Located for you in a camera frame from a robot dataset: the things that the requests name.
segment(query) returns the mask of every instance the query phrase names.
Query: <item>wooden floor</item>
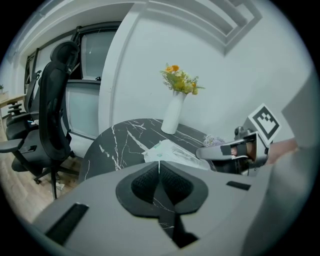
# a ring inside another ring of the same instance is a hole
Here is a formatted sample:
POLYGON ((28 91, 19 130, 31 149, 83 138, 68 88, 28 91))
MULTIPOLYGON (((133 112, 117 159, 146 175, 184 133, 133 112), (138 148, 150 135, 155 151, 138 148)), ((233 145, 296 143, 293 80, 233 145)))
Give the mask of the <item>wooden floor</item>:
MULTIPOLYGON (((0 142, 5 136, 0 127, 0 142)), ((53 202, 50 174, 41 178, 41 183, 36 184, 34 176, 26 172, 15 172, 11 168, 14 155, 12 153, 0 154, 0 183, 13 211, 32 222, 35 217, 53 202)), ((79 171, 81 158, 69 157, 61 166, 79 171)), ((77 186, 77 177, 59 172, 60 180, 57 181, 57 197, 68 193, 77 186)))

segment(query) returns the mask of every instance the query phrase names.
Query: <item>paper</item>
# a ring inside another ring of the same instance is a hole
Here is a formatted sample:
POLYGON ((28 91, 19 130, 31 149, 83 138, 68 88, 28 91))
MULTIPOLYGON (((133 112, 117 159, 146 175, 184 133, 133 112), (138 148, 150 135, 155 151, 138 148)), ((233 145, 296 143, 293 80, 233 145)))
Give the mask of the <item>paper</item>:
POLYGON ((169 139, 160 141, 157 145, 142 153, 144 161, 172 161, 185 166, 211 170, 206 160, 198 159, 194 154, 175 144, 169 139))

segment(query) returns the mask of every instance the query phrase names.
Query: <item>desk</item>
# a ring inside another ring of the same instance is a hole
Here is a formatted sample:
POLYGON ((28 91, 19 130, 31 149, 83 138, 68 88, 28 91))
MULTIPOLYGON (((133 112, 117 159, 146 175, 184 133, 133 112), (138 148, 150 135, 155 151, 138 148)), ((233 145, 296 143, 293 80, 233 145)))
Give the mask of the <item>desk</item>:
MULTIPOLYGON (((161 131, 160 119, 135 119, 113 125, 91 144, 82 161, 79 182, 90 177, 144 163, 144 151, 166 139, 195 154, 205 134, 179 124, 174 135, 161 131)), ((215 167, 209 161, 212 170, 215 167)))
POLYGON ((6 100, 0 102, 0 123, 1 123, 3 135, 4 135, 5 138, 7 138, 7 136, 6 136, 6 131, 5 131, 4 122, 3 122, 3 120, 2 120, 1 109, 2 109, 3 107, 7 106, 7 105, 10 104, 10 103, 19 102, 19 101, 24 101, 24 100, 25 100, 25 96, 26 96, 26 95, 23 94, 23 95, 16 96, 16 97, 12 97, 12 98, 9 98, 9 99, 6 99, 6 100))

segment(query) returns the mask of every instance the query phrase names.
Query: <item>bouquet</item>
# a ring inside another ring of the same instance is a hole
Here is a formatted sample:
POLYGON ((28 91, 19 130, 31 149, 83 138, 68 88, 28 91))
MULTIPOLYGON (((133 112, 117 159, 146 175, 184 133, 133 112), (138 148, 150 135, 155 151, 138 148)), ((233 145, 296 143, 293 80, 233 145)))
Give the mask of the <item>bouquet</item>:
POLYGON ((199 89, 205 89, 198 86, 199 77, 191 78, 185 71, 179 68, 178 65, 169 66, 166 64, 166 69, 161 70, 163 83, 170 89, 184 94, 198 94, 199 89))

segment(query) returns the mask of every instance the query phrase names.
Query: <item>chair headrest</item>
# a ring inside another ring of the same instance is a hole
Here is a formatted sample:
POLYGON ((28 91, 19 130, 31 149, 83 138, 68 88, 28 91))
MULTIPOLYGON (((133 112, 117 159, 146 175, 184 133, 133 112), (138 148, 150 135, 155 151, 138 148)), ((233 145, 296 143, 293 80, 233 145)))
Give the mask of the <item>chair headrest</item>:
POLYGON ((66 64, 73 69, 77 63, 79 46, 73 41, 65 41, 57 45, 51 52, 50 59, 66 64))

